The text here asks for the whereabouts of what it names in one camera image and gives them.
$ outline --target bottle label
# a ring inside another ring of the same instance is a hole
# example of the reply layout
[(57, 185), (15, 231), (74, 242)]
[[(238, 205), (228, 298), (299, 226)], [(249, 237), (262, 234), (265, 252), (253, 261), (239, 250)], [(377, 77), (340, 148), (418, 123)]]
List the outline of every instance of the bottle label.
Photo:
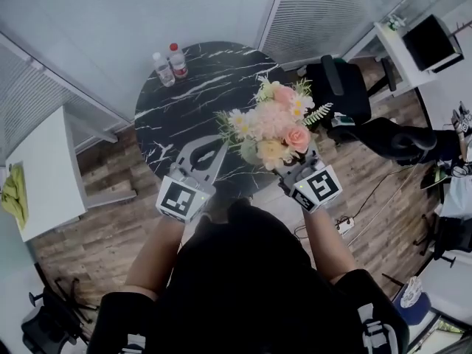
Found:
[(184, 77), (184, 76), (187, 75), (187, 67), (186, 66), (183, 66), (180, 69), (174, 68), (173, 70), (174, 70), (174, 75), (176, 77)]

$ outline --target black monitor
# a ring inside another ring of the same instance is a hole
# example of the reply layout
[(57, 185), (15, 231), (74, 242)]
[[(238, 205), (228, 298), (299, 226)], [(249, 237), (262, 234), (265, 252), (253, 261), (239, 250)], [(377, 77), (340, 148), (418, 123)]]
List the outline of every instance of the black monitor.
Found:
[(463, 59), (456, 38), (435, 15), (430, 15), (407, 32), (403, 40), (421, 71), (438, 72)]

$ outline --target water bottle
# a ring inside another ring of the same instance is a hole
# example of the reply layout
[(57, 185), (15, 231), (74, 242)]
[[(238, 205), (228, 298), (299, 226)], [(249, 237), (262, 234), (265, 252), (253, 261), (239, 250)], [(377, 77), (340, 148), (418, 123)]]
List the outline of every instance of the water bottle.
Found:
[(172, 69), (169, 67), (169, 63), (166, 58), (163, 58), (160, 52), (153, 53), (154, 69), (156, 70), (159, 79), (165, 86), (173, 86), (176, 82)]
[(172, 64), (172, 69), (174, 71), (174, 75), (182, 79), (187, 76), (188, 69), (187, 65), (185, 64), (185, 55), (182, 50), (179, 49), (177, 44), (170, 44), (170, 64)]

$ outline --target office chair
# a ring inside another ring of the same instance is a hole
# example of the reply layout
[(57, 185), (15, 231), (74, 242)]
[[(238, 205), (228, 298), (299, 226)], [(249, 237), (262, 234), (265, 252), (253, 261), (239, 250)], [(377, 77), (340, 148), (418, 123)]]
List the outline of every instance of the office chair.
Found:
[(416, 240), (414, 245), (419, 246), (425, 243), (424, 249), (420, 252), (425, 255), (430, 243), (434, 240), (434, 260), (442, 259), (450, 263), (452, 267), (456, 258), (444, 257), (445, 251), (472, 252), (472, 219), (463, 221), (458, 218), (441, 217), (439, 220), (434, 216), (433, 224), (429, 224), (425, 215), (422, 216), (428, 224), (428, 231), (422, 240)]
[[(80, 329), (80, 322), (75, 318), (77, 320), (74, 323)], [(21, 324), (24, 345), (34, 354), (58, 354), (66, 342), (76, 344), (78, 336), (69, 332), (63, 323), (48, 308), (41, 307), (36, 316)]]
[(96, 307), (81, 305), (75, 300), (75, 286), (79, 282), (76, 278), (72, 281), (71, 293), (68, 295), (60, 286), (61, 279), (57, 278), (55, 284), (62, 293), (64, 299), (57, 295), (49, 286), (45, 287), (41, 295), (33, 296), (29, 293), (29, 300), (33, 306), (39, 299), (43, 299), (43, 306), (38, 313), (21, 325), (23, 330), (23, 342), (32, 353), (55, 354), (60, 353), (66, 342), (77, 343), (81, 338), (86, 344), (89, 340), (82, 331), (82, 323), (79, 319), (90, 323), (79, 310), (97, 310)]
[(386, 159), (429, 161), (428, 152), (437, 146), (436, 133), (429, 128), (400, 126), (387, 118), (363, 125), (336, 126), (327, 132), (336, 144), (360, 141)]
[[(87, 318), (81, 311), (81, 309), (83, 310), (98, 310), (98, 307), (95, 307), (95, 306), (90, 306), (90, 305), (83, 305), (83, 304), (80, 304), (76, 299), (75, 299), (75, 286), (76, 284), (79, 283), (79, 279), (78, 278), (74, 278), (72, 280), (72, 284), (71, 284), (71, 290), (70, 290), (70, 293), (67, 294), (64, 289), (61, 287), (60, 285), (60, 282), (62, 281), (61, 278), (56, 278), (54, 283), (56, 284), (56, 286), (58, 287), (58, 290), (59, 292), (62, 294), (64, 300), (62, 300), (61, 298), (59, 298), (59, 300), (62, 302), (62, 303), (65, 303), (69, 310), (72, 310), (74, 313), (76, 313), (83, 321), (85, 321), (86, 323), (90, 324), (92, 323), (92, 320)], [(37, 295), (37, 296), (33, 296), (31, 293), (29, 293), (29, 300), (31, 301), (31, 304), (33, 305), (33, 307), (36, 306), (36, 300), (40, 299), (44, 297), (44, 294), (41, 294), (41, 295)]]
[(380, 91), (388, 84), (391, 91), (397, 86), (392, 67), (387, 59), (381, 60), (385, 76), (383, 76), (369, 91), (367, 91), (361, 69), (342, 59), (334, 60), (331, 55), (322, 57), (321, 63), (308, 64), (306, 78), (311, 80), (311, 93), (316, 107), (332, 103), (330, 114), (322, 122), (326, 128), (331, 128), (330, 121), (334, 112), (351, 117), (356, 125), (362, 125), (370, 120), (372, 112), (369, 97)]

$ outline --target white table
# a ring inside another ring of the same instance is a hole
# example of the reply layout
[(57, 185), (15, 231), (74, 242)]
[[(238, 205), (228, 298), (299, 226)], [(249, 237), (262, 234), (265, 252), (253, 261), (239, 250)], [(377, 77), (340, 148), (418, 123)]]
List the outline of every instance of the white table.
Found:
[(345, 61), (349, 61), (354, 58), (370, 41), (377, 37), (385, 47), (386, 52), (389, 54), (393, 63), (398, 69), (402, 81), (397, 84), (396, 91), (382, 91), (370, 97), (371, 103), (377, 103), (384, 98), (393, 95), (399, 96), (417, 86), (429, 83), (432, 80), (436, 80), (436, 74), (430, 71), (420, 71), (416, 65), (412, 54), (406, 48), (405, 42), (390, 28), (374, 23), (374, 27), (370, 30), (352, 49), (342, 56)]
[(109, 142), (117, 138), (70, 116), (60, 107), (46, 118), (7, 159), (22, 163), (29, 218), (20, 229), (23, 241), (76, 220), (90, 207), (136, 196), (134, 190), (107, 192), (88, 197), (80, 176), (70, 125)]

